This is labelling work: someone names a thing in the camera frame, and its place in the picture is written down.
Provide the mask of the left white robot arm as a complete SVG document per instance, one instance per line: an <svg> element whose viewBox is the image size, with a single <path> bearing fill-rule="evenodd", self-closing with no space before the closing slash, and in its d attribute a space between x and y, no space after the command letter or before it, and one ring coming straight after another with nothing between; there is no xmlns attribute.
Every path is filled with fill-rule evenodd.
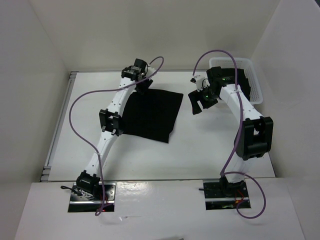
<svg viewBox="0 0 320 240"><path fill-rule="evenodd" d="M106 158L116 139L124 132L124 122L122 119L125 105L134 90L145 92L152 84L152 76L157 70L146 61L137 58L134 64L125 67L121 71L119 86L114 89L115 95L106 109L99 111L99 122L101 128L100 139L97 146L81 137L93 149L94 153L76 179L76 187L88 200L97 197L104 197L105 188L100 185L103 181L102 168Z"/></svg>

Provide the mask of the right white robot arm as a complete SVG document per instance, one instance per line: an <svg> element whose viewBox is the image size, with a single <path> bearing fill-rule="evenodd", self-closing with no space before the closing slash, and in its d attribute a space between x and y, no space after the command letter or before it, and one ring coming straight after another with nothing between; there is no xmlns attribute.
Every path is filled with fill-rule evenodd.
<svg viewBox="0 0 320 240"><path fill-rule="evenodd" d="M251 87L243 69L212 67L206 76L193 75L190 81L196 85L188 94L193 115L222 101L239 123L232 157L222 168L217 190L221 198L233 197L244 187L252 162L271 150L274 122L251 104Z"/></svg>

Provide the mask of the black skirt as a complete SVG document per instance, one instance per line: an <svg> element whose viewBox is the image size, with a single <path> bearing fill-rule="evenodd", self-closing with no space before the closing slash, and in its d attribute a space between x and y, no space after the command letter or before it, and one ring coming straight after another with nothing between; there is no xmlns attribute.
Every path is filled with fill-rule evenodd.
<svg viewBox="0 0 320 240"><path fill-rule="evenodd" d="M132 93L122 114L124 134L168 143L183 94L162 89Z"/></svg>

